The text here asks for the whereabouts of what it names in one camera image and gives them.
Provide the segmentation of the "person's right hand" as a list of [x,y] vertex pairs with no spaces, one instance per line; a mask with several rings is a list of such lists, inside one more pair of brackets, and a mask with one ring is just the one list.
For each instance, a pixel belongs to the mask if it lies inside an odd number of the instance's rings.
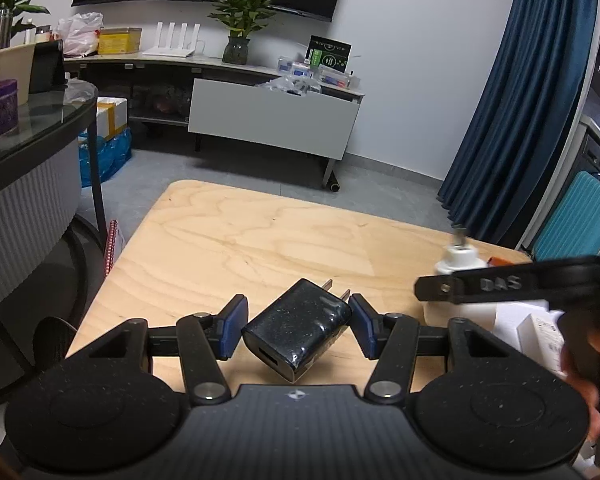
[[[588,342],[597,351],[600,352],[600,328],[594,328],[588,333]],[[600,403],[600,394],[596,385],[583,378],[577,371],[573,363],[571,352],[567,346],[562,347],[560,355],[560,367],[565,374],[565,381],[571,387],[575,388],[585,400],[590,412],[590,429],[588,430],[588,440],[596,442],[600,437],[600,411],[597,409]]]

